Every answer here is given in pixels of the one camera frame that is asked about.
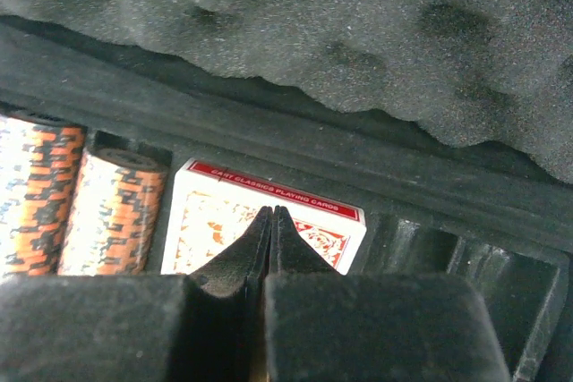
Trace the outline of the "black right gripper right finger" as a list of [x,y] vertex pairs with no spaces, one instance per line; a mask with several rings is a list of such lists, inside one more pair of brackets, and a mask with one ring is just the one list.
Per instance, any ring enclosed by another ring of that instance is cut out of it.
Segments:
[[272,218],[264,286],[272,381],[507,381],[482,295],[445,274],[342,275]]

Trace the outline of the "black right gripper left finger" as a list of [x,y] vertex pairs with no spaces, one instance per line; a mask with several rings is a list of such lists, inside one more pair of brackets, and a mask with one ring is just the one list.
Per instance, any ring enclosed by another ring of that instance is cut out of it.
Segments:
[[2,380],[247,380],[271,218],[190,275],[4,280]]

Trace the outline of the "red backed card deck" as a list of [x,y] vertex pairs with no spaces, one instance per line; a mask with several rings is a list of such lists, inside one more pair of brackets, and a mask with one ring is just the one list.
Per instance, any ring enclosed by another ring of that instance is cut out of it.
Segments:
[[346,274],[367,232],[361,208],[191,158],[175,174],[163,274],[190,274],[235,242],[262,207],[287,208],[296,231]]

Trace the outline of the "orange blue chip roll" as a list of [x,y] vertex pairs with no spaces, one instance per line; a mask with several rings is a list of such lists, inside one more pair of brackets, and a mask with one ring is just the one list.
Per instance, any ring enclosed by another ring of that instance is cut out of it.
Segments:
[[57,273],[131,275],[145,266],[168,169],[118,148],[83,151]]

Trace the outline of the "orange black chip roll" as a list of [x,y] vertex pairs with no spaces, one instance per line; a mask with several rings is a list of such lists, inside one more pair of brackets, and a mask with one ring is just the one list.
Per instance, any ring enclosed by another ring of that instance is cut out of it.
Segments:
[[55,271],[86,131],[30,111],[1,112],[1,277]]

